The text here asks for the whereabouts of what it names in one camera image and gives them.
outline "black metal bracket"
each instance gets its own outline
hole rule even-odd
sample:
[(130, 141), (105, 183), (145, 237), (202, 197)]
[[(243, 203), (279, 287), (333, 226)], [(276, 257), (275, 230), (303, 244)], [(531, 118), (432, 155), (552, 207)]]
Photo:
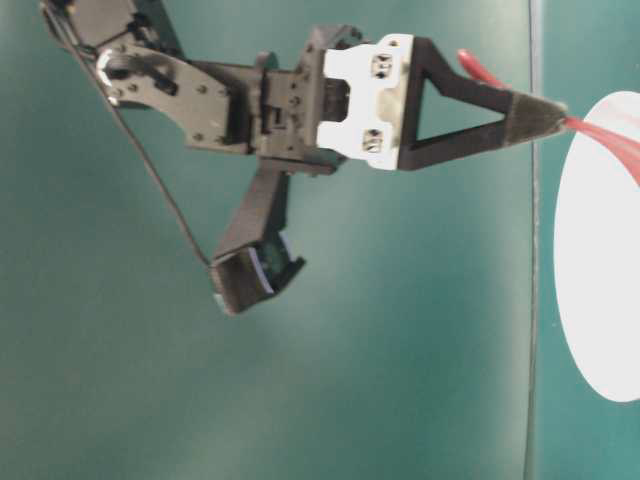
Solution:
[(151, 107), (185, 133), (189, 147), (216, 149), (231, 143), (236, 90), (190, 63), (138, 45), (105, 49), (99, 74), (107, 95), (121, 106)]
[[(425, 80), (429, 80), (445, 97), (503, 113), (505, 118), (479, 127), (418, 139)], [(561, 105), (458, 75), (430, 39), (416, 37), (398, 169), (417, 170), (551, 135), (562, 130), (565, 116), (566, 111)]]
[(288, 191), (289, 175), (261, 164), (214, 253), (211, 279), (229, 314), (274, 297), (304, 266), (282, 234)]

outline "robotic arm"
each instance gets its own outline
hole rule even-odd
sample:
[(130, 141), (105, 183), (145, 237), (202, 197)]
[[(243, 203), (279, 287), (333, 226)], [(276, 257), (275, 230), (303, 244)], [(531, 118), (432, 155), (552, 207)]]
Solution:
[[(564, 108), (455, 73), (428, 38), (366, 43), (347, 25), (315, 27), (294, 70), (273, 53), (254, 65), (187, 59), (160, 1), (48, 0), (53, 37), (82, 56), (118, 109), (165, 113), (188, 147), (256, 155), (258, 170), (210, 262), (230, 314), (277, 295), (300, 271), (282, 231), (289, 176), (331, 175), (346, 159), (417, 170), (563, 128)], [(418, 139), (424, 82), (501, 121)]]

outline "green background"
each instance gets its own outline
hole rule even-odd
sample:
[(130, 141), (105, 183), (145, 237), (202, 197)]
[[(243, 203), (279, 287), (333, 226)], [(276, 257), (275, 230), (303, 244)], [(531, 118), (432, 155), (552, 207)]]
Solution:
[[(542, 93), (585, 116), (609, 93), (640, 90), (633, 0), (544, 0), (540, 47)], [(640, 478), (640, 402), (616, 404), (591, 389), (569, 352), (553, 283), (553, 217), (572, 136), (540, 144), (540, 274), (535, 456), (537, 479)], [(599, 194), (594, 187), (594, 194)]]
[[(529, 89), (525, 0), (166, 4), (195, 59), (271, 49), (291, 67), (313, 24), (351, 23), (432, 37), (452, 62), (470, 48)], [(1, 478), (522, 478), (529, 145), (296, 176), (288, 236), (309, 265), (228, 318), (35, 2), (0, 0), (0, 58)], [(489, 118), (428, 100), (423, 132)], [(188, 151), (159, 114), (127, 118), (212, 251), (255, 159)]]

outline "metal plate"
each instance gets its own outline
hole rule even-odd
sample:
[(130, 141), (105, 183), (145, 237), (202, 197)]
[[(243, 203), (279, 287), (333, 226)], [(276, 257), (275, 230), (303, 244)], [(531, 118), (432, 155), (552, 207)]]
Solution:
[[(109, 80), (104, 67), (114, 55), (140, 56), (178, 85), (176, 95), (167, 95), (148, 76), (132, 75)], [(226, 141), (232, 91), (215, 78), (177, 58), (134, 45), (125, 52), (105, 50), (97, 63), (98, 75), (110, 88), (114, 102), (132, 102), (158, 110), (184, 130), (189, 147), (218, 148)]]

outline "white disc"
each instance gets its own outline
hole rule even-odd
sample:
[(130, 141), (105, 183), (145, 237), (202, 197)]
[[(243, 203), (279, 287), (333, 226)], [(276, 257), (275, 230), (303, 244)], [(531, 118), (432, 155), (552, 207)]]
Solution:
[[(640, 141), (640, 94), (611, 94), (586, 120)], [(581, 134), (562, 172), (554, 268), (562, 327), (582, 375), (609, 400), (640, 399), (640, 188)]]

